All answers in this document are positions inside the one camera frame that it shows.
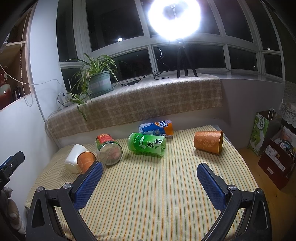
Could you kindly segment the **orange paper cup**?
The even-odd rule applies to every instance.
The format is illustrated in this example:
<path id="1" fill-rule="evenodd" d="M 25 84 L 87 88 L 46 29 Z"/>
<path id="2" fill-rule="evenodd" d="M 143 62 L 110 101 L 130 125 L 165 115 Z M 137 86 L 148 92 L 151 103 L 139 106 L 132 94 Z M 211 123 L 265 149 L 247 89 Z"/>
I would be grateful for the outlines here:
<path id="1" fill-rule="evenodd" d="M 201 131 L 194 135 L 194 147 L 219 155 L 222 151 L 223 131 Z"/>
<path id="2" fill-rule="evenodd" d="M 77 157 L 77 164 L 81 169 L 81 172 L 84 174 L 89 169 L 89 167 L 96 161 L 95 154 L 92 152 L 82 152 Z"/>

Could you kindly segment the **white plastic cup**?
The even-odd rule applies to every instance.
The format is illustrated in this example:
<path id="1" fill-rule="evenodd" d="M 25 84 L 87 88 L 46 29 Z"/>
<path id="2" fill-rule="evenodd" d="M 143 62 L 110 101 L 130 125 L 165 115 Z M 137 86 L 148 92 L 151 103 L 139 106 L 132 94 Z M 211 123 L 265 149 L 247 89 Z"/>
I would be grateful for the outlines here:
<path id="1" fill-rule="evenodd" d="M 87 149 L 83 145 L 80 145 L 80 144 L 74 145 L 65 160 L 66 169 L 73 174 L 81 173 L 81 169 L 77 163 L 77 158 L 80 154 L 82 154 L 83 152 L 86 152 L 86 151 L 87 151 Z"/>

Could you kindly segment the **green tea cup container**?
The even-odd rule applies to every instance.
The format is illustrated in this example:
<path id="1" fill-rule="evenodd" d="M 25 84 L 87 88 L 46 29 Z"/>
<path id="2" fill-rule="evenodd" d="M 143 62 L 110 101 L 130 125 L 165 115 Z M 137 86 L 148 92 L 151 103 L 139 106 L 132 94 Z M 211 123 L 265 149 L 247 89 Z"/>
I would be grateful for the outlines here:
<path id="1" fill-rule="evenodd" d="M 166 152 L 166 137 L 131 133 L 127 146 L 135 153 L 151 154 L 162 157 Z"/>

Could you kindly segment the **dark red cardboard box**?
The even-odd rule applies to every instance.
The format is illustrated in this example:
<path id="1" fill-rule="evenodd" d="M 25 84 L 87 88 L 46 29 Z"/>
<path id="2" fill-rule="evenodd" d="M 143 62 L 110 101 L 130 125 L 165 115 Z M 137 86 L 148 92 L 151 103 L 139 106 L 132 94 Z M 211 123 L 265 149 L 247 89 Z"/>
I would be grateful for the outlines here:
<path id="1" fill-rule="evenodd" d="M 283 189 L 295 169 L 295 161 L 276 142 L 269 140 L 267 148 L 258 162 L 278 190 Z"/>

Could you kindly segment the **wooden shelf unit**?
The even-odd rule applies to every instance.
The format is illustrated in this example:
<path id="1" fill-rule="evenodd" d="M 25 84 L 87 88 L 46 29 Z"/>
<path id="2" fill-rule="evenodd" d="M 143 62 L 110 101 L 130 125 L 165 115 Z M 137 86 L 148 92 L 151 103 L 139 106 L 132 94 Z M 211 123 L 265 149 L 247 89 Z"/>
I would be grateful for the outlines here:
<path id="1" fill-rule="evenodd" d="M 33 9 L 16 22 L 1 46 L 1 109 L 32 92 L 29 68 L 29 31 Z"/>

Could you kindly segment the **red green label jar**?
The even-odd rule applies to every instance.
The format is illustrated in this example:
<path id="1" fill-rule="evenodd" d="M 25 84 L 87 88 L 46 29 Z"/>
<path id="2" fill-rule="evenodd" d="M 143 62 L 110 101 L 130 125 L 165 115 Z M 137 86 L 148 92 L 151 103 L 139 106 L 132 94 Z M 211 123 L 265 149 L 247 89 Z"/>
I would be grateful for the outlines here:
<path id="1" fill-rule="evenodd" d="M 107 166 L 117 164 L 122 157 L 122 147 L 109 134 L 103 133 L 95 139 L 98 161 Z"/>

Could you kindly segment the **green white paper bag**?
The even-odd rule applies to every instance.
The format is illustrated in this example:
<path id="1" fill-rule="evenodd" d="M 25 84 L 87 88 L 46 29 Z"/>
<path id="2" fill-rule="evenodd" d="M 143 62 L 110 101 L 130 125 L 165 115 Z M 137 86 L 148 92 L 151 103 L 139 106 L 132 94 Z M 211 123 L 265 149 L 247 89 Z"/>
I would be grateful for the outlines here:
<path id="1" fill-rule="evenodd" d="M 267 148 L 268 141 L 280 130 L 281 116 L 272 108 L 256 113 L 249 141 L 250 148 L 260 156 Z"/>

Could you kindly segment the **white lace cloth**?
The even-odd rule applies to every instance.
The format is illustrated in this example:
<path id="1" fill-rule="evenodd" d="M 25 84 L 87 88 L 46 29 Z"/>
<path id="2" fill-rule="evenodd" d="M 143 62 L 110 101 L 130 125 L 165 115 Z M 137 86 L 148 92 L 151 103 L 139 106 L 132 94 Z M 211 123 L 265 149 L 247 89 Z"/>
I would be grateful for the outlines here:
<path id="1" fill-rule="evenodd" d="M 296 128 L 295 99 L 283 98 L 280 104 L 280 115 L 289 124 Z"/>

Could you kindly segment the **spider plant in green pot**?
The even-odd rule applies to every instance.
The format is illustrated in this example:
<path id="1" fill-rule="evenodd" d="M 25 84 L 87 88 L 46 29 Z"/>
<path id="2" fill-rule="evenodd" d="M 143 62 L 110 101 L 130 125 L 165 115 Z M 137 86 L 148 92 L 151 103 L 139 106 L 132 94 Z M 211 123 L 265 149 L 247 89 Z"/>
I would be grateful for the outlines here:
<path id="1" fill-rule="evenodd" d="M 111 78 L 120 83 L 115 73 L 118 71 L 118 60 L 113 60 L 110 56 L 102 54 L 93 58 L 88 54 L 83 54 L 86 59 L 70 58 L 67 61 L 78 61 L 82 63 L 80 70 L 74 74 L 77 82 L 66 92 L 67 100 L 60 103 L 66 106 L 69 103 L 76 104 L 78 112 L 84 120 L 87 120 L 85 106 L 93 98 L 110 92 L 112 89 Z"/>

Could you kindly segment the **blue orange snack package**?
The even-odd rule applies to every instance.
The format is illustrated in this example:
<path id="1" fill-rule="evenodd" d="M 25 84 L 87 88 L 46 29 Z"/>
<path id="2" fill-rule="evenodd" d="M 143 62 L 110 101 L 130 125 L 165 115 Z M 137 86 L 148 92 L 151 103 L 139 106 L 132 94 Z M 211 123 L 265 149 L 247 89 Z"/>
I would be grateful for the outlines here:
<path id="1" fill-rule="evenodd" d="M 154 123 L 143 123 L 138 126 L 139 133 L 144 135 L 172 137 L 174 134 L 171 120 L 162 120 Z"/>

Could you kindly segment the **beige plaid sill cloth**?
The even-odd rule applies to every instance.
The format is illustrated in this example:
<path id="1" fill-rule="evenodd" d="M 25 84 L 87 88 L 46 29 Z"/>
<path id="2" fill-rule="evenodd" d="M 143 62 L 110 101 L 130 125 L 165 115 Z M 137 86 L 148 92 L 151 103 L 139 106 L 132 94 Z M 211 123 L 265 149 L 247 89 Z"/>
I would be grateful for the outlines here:
<path id="1" fill-rule="evenodd" d="M 221 80 L 215 75 L 148 80 L 123 86 L 95 97 L 86 104 L 73 104 L 47 120 L 55 138 L 120 126 L 160 116 L 209 108 L 221 108 Z"/>

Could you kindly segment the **black tripod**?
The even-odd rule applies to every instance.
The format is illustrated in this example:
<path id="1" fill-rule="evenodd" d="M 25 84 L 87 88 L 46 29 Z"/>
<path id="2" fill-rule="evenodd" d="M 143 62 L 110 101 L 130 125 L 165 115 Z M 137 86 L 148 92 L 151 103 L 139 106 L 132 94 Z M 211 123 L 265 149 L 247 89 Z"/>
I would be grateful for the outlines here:
<path id="1" fill-rule="evenodd" d="M 193 62 L 190 58 L 189 51 L 185 48 L 184 41 L 178 39 L 178 50 L 177 50 L 177 78 L 181 76 L 181 65 L 183 65 L 185 76 L 189 76 L 188 69 L 192 69 L 195 77 L 198 77 L 196 69 L 194 68 Z"/>

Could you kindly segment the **white window frame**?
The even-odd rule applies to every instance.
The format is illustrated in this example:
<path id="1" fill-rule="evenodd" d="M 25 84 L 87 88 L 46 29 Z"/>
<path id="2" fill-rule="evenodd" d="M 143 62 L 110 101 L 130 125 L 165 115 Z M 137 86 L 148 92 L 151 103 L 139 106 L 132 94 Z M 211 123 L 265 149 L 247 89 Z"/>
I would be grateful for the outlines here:
<path id="1" fill-rule="evenodd" d="M 178 42 L 149 24 L 153 1 L 59 1 L 57 45 L 67 87 L 82 66 L 70 58 L 118 60 L 119 81 L 177 71 Z M 198 1 L 200 27 L 182 39 L 196 71 L 245 72 L 284 80 L 281 22 L 262 1 Z"/>

